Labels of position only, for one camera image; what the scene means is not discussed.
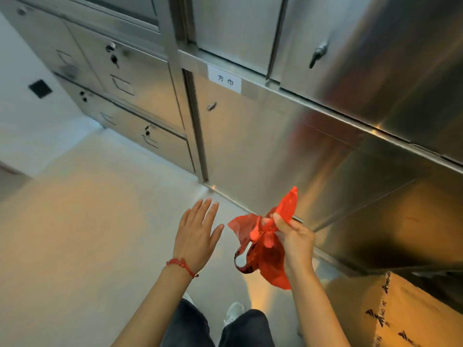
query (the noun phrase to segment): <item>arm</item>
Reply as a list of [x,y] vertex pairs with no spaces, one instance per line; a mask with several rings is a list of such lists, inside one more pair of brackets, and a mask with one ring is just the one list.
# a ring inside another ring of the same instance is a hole
[[285,248],[285,272],[291,283],[304,341],[309,347],[350,347],[330,301],[312,267],[315,234],[297,221],[289,225],[273,215]]
[[[211,235],[218,203],[206,214],[211,199],[199,200],[180,220],[173,258],[184,258],[190,269],[198,273],[206,265],[220,239],[224,225]],[[159,346],[170,319],[193,278],[185,268],[171,264],[165,267],[151,291],[112,344],[123,346]]]

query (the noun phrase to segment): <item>leg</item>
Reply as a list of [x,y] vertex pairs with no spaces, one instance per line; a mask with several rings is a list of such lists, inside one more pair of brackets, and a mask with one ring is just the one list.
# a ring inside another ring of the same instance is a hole
[[206,318],[184,298],[167,327],[161,347],[214,347]]
[[248,310],[224,327],[219,347],[275,347],[263,312]]

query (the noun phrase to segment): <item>white wall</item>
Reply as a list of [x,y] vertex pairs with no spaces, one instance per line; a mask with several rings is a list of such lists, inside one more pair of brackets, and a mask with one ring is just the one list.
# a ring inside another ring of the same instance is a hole
[[[0,161],[35,177],[101,126],[84,116],[0,12]],[[39,99],[28,88],[43,79]]]

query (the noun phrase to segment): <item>shoe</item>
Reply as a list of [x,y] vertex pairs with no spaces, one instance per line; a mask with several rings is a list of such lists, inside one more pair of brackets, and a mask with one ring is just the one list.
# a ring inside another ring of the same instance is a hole
[[234,322],[240,315],[244,314],[245,307],[239,302],[233,302],[227,311],[224,320],[224,327]]
[[190,295],[188,295],[188,293],[185,292],[183,294],[183,298],[185,298],[189,303],[191,303],[192,305],[196,307],[196,304],[194,304],[193,300],[191,299]]

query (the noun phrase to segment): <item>label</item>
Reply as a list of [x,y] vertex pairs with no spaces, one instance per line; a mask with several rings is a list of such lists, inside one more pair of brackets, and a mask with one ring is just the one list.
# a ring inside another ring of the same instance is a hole
[[210,81],[241,94],[240,77],[237,77],[236,75],[230,74],[211,65],[207,65],[207,73]]

